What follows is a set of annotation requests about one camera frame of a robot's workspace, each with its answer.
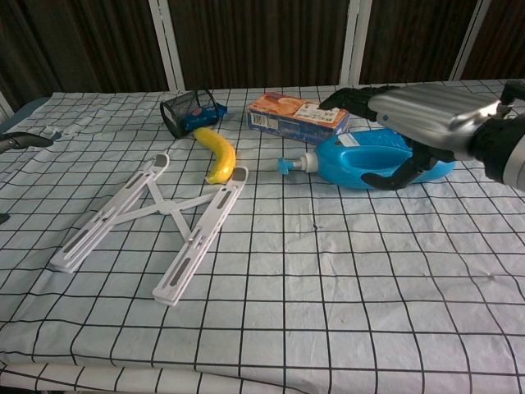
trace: dark curtain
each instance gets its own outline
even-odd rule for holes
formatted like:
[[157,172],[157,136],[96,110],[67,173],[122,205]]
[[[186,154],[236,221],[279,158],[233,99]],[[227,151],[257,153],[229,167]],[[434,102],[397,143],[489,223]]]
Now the dark curtain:
[[170,0],[187,89],[334,85],[349,0]]
[[477,34],[462,78],[525,77],[525,2],[493,1]]
[[15,110],[54,91],[167,89],[148,0],[2,0],[0,26]]
[[448,80],[475,6],[476,0],[374,0],[359,81]]

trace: grid pattern cloth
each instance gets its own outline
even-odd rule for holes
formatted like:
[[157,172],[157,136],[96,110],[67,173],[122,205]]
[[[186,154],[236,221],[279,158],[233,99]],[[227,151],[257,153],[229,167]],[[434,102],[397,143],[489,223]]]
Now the grid pattern cloth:
[[[497,97],[502,82],[444,84]],[[250,174],[174,308],[151,294],[183,245],[169,216],[115,227],[75,273],[48,261],[165,149],[165,198],[216,190],[204,182],[212,153],[173,142],[158,107],[174,94],[54,94],[14,131],[55,144],[0,155],[0,212],[11,215],[0,226],[0,368],[40,363],[25,374],[35,387],[74,364],[67,382],[90,388],[127,387],[131,368],[154,368],[151,391],[192,394],[521,392],[525,194],[478,162],[399,191],[281,176],[277,158],[313,146],[250,130],[245,106],[264,91],[320,100],[336,88],[213,92],[229,109],[217,129]],[[513,116],[524,110],[516,102]],[[172,369],[177,384],[159,386]]]

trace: banana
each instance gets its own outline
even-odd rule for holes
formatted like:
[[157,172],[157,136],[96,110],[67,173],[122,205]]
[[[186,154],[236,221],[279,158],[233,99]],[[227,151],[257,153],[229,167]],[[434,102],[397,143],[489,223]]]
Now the banana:
[[235,149],[226,139],[208,127],[194,130],[195,139],[215,153],[212,170],[204,178],[207,183],[224,183],[230,179],[235,167]]

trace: detergent bottle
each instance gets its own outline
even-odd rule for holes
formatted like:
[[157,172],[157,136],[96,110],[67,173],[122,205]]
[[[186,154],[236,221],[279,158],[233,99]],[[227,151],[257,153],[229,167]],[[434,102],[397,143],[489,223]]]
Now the detergent bottle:
[[[373,189],[361,175],[374,172],[390,176],[407,158],[412,156],[401,135],[390,129],[355,131],[335,135],[322,141],[314,152],[306,152],[298,159],[279,159],[279,172],[289,170],[316,172],[339,186],[354,189]],[[447,175],[455,163],[437,162],[414,182],[432,181]]]

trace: mesh holder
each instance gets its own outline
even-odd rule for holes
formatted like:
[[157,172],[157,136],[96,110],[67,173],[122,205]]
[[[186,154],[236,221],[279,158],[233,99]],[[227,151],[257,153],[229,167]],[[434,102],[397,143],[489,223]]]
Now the mesh holder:
[[209,126],[220,119],[220,104],[217,104],[209,90],[194,90],[160,104],[162,119],[167,129],[178,138],[187,136],[201,126]]

